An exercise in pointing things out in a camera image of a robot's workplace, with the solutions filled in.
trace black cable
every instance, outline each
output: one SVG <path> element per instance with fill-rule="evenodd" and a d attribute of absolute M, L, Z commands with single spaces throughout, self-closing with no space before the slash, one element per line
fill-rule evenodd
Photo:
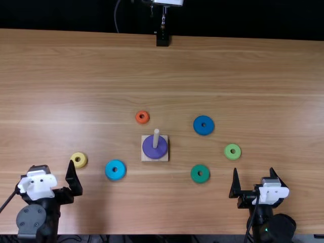
<path fill-rule="evenodd" d="M 256 212 L 257 212 L 257 208 L 258 208 L 258 205 L 259 205 L 259 200 L 260 200 L 260 195 L 257 195 L 257 201 L 256 201 L 256 203 L 255 203 L 255 207 L 254 207 L 254 210 L 253 210 L 253 213 L 252 213 L 252 216 L 251 216 L 251 220 L 250 220 L 249 226 L 248 226 L 248 228 L 247 228 L 247 232 L 245 233 L 243 243 L 247 243 L 247 242 L 248 242 L 248 235 L 249 235 L 249 233 L 250 233 L 250 229 L 251 229 L 251 227 L 252 227 L 252 224 L 253 224 L 253 220 L 254 220 L 255 214 L 256 214 Z"/>
<path fill-rule="evenodd" d="M 251 239 L 250 236 L 248 237 L 248 240 L 249 240 L 250 243 L 254 243 L 254 241 Z"/>
<path fill-rule="evenodd" d="M 195 240 L 197 243 L 200 243 L 199 240 L 198 240 L 198 238 L 197 238 L 197 236 L 196 236 L 195 234 L 193 234 L 192 236 L 193 236 L 194 240 Z"/>
<path fill-rule="evenodd" d="M 99 235 L 99 236 L 100 236 L 100 238 L 101 238 L 101 240 L 102 240 L 103 243 L 107 242 L 107 240 L 104 240 L 101 235 Z"/>
<path fill-rule="evenodd" d="M 248 240 L 249 240 L 249 242 L 254 243 L 253 237 L 251 236 L 250 232 L 249 232 Z"/>
<path fill-rule="evenodd" d="M 0 208 L 0 213 L 3 209 L 8 205 L 8 203 L 11 201 L 11 199 L 17 194 L 17 190 L 14 190 L 14 192 L 8 197 L 8 199 L 5 201 L 5 203 Z"/>
<path fill-rule="evenodd" d="M 75 240 L 75 241 L 77 241 L 77 242 L 81 242 L 81 241 L 82 241 L 82 238 L 81 238 L 79 235 L 75 234 L 74 236 L 76 236 L 76 237 L 78 237 L 78 238 L 76 239 L 76 238 L 73 238 L 73 237 L 68 237 L 68 238 L 65 238 L 65 239 L 61 240 L 61 241 L 58 242 L 58 243 L 65 242 L 65 241 L 68 240 L 68 239 L 73 239 L 73 240 Z"/>
<path fill-rule="evenodd" d="M 118 6 L 120 4 L 120 1 L 121 0 L 117 0 L 117 3 L 115 5 L 115 9 L 113 11 L 113 19 L 114 19 L 114 22 L 115 22 L 115 28 L 116 28 L 117 33 L 119 33 L 119 30 L 118 30 L 118 26 L 117 26 L 117 17 L 116 16 L 117 16 L 117 9 L 118 9 Z"/>

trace wooden table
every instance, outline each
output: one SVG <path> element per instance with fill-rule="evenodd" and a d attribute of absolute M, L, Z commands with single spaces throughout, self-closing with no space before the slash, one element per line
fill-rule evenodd
<path fill-rule="evenodd" d="M 206 137 L 192 127 L 201 114 L 216 124 Z M 167 163 L 141 162 L 154 128 L 169 135 Z M 0 201 L 32 165 L 49 165 L 61 187 L 70 156 L 89 157 L 60 234 L 243 234 L 234 167 L 243 189 L 274 167 L 291 190 L 275 213 L 323 233 L 323 130 L 323 42 L 174 36 L 157 48 L 153 35 L 0 30 Z M 225 158 L 229 143 L 239 160 Z M 104 174 L 111 159 L 127 165 L 121 181 Z M 210 168 L 206 184 L 192 181 L 196 164 Z M 13 199 L 0 233 L 17 233 L 24 206 Z"/>

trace wooden base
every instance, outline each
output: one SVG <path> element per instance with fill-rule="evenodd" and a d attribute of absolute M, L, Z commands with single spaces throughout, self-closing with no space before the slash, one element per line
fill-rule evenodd
<path fill-rule="evenodd" d="M 143 152 L 143 142 L 144 140 L 149 137 L 150 135 L 143 135 L 142 136 L 142 142 L 141 142 L 141 158 L 142 158 L 142 162 L 145 162 L 145 161 L 169 161 L 169 148 L 168 148 L 168 151 L 167 153 L 162 157 L 162 158 L 159 158 L 159 159 L 151 159 L 149 157 L 147 157 L 144 152 Z M 161 137 L 163 137 L 168 146 L 169 146 L 169 143 L 168 143 L 168 136 L 167 135 L 160 135 Z"/>

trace purple ring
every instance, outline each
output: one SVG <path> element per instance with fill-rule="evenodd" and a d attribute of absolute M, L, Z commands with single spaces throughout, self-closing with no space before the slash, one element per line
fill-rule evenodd
<path fill-rule="evenodd" d="M 142 146 L 144 154 L 151 159 L 162 158 L 168 151 L 168 143 L 166 140 L 159 136 L 157 148 L 153 148 L 153 135 L 147 137 Z"/>

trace lime green ring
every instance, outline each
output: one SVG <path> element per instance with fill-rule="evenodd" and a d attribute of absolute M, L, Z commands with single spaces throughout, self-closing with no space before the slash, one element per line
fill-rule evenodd
<path fill-rule="evenodd" d="M 225 147 L 224 154 L 230 160 L 237 160 L 241 156 L 241 149 L 238 145 L 231 143 Z"/>
<path fill-rule="evenodd" d="M 203 165 L 196 165 L 191 169 L 191 178 L 196 183 L 205 183 L 210 177 L 209 169 Z"/>

